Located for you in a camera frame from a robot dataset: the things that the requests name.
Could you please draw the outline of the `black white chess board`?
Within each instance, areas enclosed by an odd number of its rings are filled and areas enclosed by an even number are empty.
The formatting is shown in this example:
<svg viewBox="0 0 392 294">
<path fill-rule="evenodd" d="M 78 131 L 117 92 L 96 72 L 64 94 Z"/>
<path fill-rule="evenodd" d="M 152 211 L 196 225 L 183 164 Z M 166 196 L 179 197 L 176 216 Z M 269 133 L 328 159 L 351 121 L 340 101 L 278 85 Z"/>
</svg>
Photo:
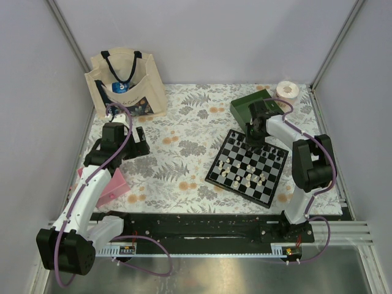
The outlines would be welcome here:
<svg viewBox="0 0 392 294">
<path fill-rule="evenodd" d="M 238 138 L 241 137 L 243 142 L 238 145 Z M 263 152 L 266 146 L 269 147 L 269 151 L 268 155 L 264 157 Z M 272 148 L 276 148 L 275 154 L 271 154 Z M 280 161 L 276 160 L 278 150 L 284 152 L 284 156 Z M 261 148 L 248 148 L 246 146 L 246 136 L 231 129 L 207 172 L 205 181 L 223 190 L 233 192 L 260 206 L 269 208 L 276 193 L 287 157 L 288 151 L 286 149 L 269 143 L 265 143 Z M 221 162 L 223 162 L 223 169 L 219 170 L 218 166 Z M 230 172 L 227 173 L 226 177 L 223 177 L 221 174 L 227 167 L 230 167 Z M 265 175 L 264 180 L 260 179 L 262 173 Z M 246 176 L 248 174 L 252 175 L 250 187 L 246 187 Z M 238 187 L 233 187 L 237 176 L 240 176 L 240 180 L 237 181 Z M 260 180 L 263 181 L 263 184 L 258 186 L 257 183 Z"/>
</svg>

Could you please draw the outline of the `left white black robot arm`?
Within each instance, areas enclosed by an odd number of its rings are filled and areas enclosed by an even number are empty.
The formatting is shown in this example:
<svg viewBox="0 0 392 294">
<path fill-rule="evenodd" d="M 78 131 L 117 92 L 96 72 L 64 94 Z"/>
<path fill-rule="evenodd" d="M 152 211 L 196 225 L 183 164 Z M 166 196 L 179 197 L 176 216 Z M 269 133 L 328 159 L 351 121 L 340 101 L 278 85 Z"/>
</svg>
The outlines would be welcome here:
<svg viewBox="0 0 392 294">
<path fill-rule="evenodd" d="M 134 140 L 129 116 L 120 113 L 104 124 L 102 136 L 86 155 L 80 181 L 64 211 L 51 228 L 36 236 L 43 267 L 84 276 L 91 270 L 96 253 L 113 238 L 131 239 L 133 228 L 120 217 L 107 216 L 93 228 L 88 224 L 104 189 L 125 160 L 149 154 L 142 127 Z"/>
</svg>

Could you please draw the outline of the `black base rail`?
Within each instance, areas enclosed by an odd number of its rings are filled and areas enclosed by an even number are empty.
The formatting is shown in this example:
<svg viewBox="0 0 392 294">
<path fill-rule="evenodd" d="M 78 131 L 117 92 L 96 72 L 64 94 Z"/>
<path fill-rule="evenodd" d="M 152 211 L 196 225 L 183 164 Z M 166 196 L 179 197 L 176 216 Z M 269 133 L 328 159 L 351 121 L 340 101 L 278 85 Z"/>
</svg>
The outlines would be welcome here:
<svg viewBox="0 0 392 294">
<path fill-rule="evenodd" d="M 160 254 L 160 242 L 170 255 L 179 254 L 267 254 L 273 243 L 313 243 L 310 223 L 287 225 L 280 215 L 253 214 L 156 214 L 93 213 L 98 223 L 106 216 L 124 219 L 123 233 L 147 236 L 135 240 L 138 255 Z"/>
</svg>

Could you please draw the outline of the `toilet paper roll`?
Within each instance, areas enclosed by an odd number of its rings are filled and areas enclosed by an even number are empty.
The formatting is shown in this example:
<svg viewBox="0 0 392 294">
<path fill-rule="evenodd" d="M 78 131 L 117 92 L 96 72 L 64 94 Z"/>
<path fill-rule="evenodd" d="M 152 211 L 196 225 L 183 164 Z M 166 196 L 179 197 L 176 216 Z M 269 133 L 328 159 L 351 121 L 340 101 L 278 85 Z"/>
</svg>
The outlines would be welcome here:
<svg viewBox="0 0 392 294">
<path fill-rule="evenodd" d="M 276 101 L 276 103 L 281 109 L 288 110 L 289 106 L 286 103 L 281 102 L 281 100 L 284 100 L 293 106 L 297 101 L 299 94 L 300 88 L 297 84 L 291 81 L 281 81 L 277 84 L 273 97 L 275 99 L 280 99 L 280 101 Z"/>
</svg>

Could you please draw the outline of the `floral table mat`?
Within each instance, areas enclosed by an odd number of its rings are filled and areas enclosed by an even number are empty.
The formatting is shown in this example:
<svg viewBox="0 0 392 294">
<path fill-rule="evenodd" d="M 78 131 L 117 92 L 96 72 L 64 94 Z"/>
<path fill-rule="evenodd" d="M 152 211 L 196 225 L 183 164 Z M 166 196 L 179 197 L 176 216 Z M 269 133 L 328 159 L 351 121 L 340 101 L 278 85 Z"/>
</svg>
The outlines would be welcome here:
<svg viewBox="0 0 392 294">
<path fill-rule="evenodd" d="M 127 160 L 121 172 L 130 191 L 101 212 L 279 214 L 293 198 L 292 161 L 287 159 L 269 208 L 205 181 L 229 130 L 239 130 L 231 101 L 274 85 L 167 85 L 167 114 L 134 118 L 150 147 L 147 156 Z"/>
</svg>

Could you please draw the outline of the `cream canvas tote bag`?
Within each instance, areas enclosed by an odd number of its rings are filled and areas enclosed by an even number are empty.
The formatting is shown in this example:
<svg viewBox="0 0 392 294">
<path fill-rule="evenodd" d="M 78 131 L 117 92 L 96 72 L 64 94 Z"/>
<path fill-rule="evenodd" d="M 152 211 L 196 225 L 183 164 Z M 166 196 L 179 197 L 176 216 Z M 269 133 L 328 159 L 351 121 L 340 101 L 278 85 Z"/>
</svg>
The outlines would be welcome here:
<svg viewBox="0 0 392 294">
<path fill-rule="evenodd" d="M 91 58 L 85 74 L 97 115 L 104 117 L 111 103 L 135 116 L 165 116 L 168 99 L 154 57 L 130 48 L 101 51 Z"/>
</svg>

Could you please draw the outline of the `green plastic tray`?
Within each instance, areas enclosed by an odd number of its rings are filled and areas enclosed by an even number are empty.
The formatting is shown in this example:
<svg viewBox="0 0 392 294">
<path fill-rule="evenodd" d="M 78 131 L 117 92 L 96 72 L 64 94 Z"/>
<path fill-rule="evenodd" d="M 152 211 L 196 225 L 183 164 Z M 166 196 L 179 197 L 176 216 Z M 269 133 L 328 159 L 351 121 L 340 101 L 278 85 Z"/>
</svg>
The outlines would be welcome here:
<svg viewBox="0 0 392 294">
<path fill-rule="evenodd" d="M 284 114 L 265 89 L 231 101 L 230 112 L 244 134 L 247 133 L 247 124 L 256 118 Z"/>
</svg>

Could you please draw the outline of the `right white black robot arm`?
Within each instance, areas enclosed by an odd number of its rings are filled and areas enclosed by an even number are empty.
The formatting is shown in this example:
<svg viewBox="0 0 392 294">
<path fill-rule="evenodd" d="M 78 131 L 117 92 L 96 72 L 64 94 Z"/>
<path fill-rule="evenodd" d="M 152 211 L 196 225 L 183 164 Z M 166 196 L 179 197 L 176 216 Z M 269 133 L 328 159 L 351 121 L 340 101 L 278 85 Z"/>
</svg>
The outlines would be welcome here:
<svg viewBox="0 0 392 294">
<path fill-rule="evenodd" d="M 290 111 L 268 109 L 264 100 L 248 106 L 251 120 L 246 124 L 246 144 L 260 148 L 266 137 L 280 140 L 292 151 L 293 198 L 284 211 L 286 223 L 279 226 L 280 238 L 288 243 L 296 240 L 299 224 L 309 220 L 310 208 L 318 195 L 328 192 L 336 183 L 337 170 L 331 139 L 328 135 L 311 136 L 287 119 Z"/>
</svg>

